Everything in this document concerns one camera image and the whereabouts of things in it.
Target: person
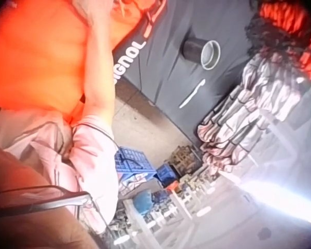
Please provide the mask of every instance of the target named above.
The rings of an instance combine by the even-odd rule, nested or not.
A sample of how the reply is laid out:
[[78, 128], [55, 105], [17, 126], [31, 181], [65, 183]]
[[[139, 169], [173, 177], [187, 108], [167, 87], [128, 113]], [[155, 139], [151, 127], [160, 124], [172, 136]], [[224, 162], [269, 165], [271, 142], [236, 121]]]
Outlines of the person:
[[[49, 182], [33, 168], [0, 149], [0, 192]], [[0, 206], [11, 200], [0, 200]], [[98, 248], [67, 208], [0, 218], [0, 248]]]
[[[104, 220], [92, 208], [86, 218], [101, 233], [112, 220], [118, 201], [117, 147], [111, 129], [115, 109], [109, 39], [112, 0], [74, 0], [73, 4], [89, 25], [82, 118], [71, 127], [55, 110], [2, 109], [0, 148], [32, 167], [51, 185], [90, 193]], [[30, 177], [25, 172], [17, 174], [14, 181], [21, 184]], [[9, 184], [8, 179], [2, 181], [0, 184]], [[76, 215], [75, 209], [69, 210]]]

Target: hanging garment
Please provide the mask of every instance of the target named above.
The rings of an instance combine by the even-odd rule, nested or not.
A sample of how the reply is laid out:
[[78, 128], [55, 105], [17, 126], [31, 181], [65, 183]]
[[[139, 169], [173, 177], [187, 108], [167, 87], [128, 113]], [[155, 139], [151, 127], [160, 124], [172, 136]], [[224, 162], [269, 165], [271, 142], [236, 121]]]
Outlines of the hanging garment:
[[[142, 45], [150, 36], [166, 3], [122, 2], [111, 11], [115, 63], [132, 42]], [[7, 1], [0, 10], [0, 107], [57, 110], [69, 123], [78, 120], [87, 30], [70, 0]]]
[[284, 121], [299, 102], [301, 73], [278, 67], [278, 60], [277, 54], [271, 60], [255, 56], [244, 68], [241, 84], [198, 126], [205, 164], [231, 171], [270, 124], [263, 112]]
[[255, 0], [261, 3], [259, 13], [247, 26], [252, 43], [251, 56], [263, 50], [265, 58], [282, 55], [282, 66], [290, 64], [304, 71], [311, 79], [311, 17], [297, 1]]

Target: merchandise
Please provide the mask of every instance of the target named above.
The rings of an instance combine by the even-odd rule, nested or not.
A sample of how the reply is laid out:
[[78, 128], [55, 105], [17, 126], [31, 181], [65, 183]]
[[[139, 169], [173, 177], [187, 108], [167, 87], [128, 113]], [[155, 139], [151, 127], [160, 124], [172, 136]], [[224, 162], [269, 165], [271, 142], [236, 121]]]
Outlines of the merchandise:
[[271, 61], [256, 55], [244, 68], [237, 86], [198, 126], [204, 142], [203, 162], [231, 172], [260, 140], [270, 121], [268, 113], [284, 121], [301, 98], [300, 84], [307, 81], [296, 68], [279, 67], [281, 55]]

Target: white light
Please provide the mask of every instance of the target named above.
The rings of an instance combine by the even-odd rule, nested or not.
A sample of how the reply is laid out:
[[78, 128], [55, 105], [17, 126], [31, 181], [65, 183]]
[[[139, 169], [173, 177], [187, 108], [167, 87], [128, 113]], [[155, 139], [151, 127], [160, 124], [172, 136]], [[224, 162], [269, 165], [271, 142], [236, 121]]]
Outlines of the white light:
[[311, 202], [277, 184], [253, 181], [240, 188], [275, 209], [311, 223]]
[[169, 211], [167, 211], [167, 212], [164, 213], [164, 217], [170, 216], [171, 214], [173, 214], [174, 212], [176, 212], [176, 210], [177, 210], [177, 207], [171, 207]]
[[167, 211], [167, 212], [164, 213], [164, 217], [168, 217], [168, 216], [170, 216], [171, 214], [172, 214], [171, 211]]
[[228, 172], [221, 171], [221, 170], [219, 170], [218, 172], [220, 175], [232, 181], [234, 184], [240, 184], [241, 182], [241, 179], [239, 179], [239, 177], [237, 177], [236, 175], [233, 175], [232, 173], [228, 173]]
[[304, 79], [303, 77], [298, 77], [298, 78], [296, 79], [296, 81], [297, 81], [298, 84], [300, 84], [300, 83], [302, 83], [303, 81], [305, 81], [305, 79]]
[[119, 244], [122, 244], [124, 242], [127, 242], [128, 240], [130, 239], [130, 236], [128, 234], [116, 239], [114, 241], [114, 245], [119, 245]]
[[160, 216], [160, 217], [158, 217], [157, 219], [155, 219], [157, 222], [161, 222], [161, 221], [163, 221], [165, 218], [164, 217], [162, 217], [162, 216]]
[[209, 188], [209, 189], [206, 191], [206, 193], [207, 193], [208, 195], [211, 195], [215, 190], [216, 190], [216, 188]]
[[153, 220], [151, 222], [149, 222], [146, 226], [147, 228], [151, 228], [151, 227], [154, 227], [157, 223]]
[[200, 209], [200, 210], [197, 212], [196, 215], [197, 215], [197, 217], [201, 217], [201, 216], [207, 214], [209, 211], [211, 211], [211, 207], [210, 207], [210, 206], [207, 206], [207, 207], [205, 207], [205, 208], [203, 208], [203, 209]]

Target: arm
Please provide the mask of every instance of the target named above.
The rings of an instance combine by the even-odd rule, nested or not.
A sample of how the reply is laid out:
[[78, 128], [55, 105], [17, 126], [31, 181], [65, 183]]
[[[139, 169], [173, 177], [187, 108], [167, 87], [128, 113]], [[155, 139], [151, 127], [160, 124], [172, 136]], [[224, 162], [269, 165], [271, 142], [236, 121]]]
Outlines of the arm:
[[94, 14], [91, 12], [89, 15], [90, 30], [84, 82], [86, 102], [83, 116], [95, 115], [111, 125], [115, 109], [115, 85], [110, 45], [110, 15], [107, 10], [95, 11]]

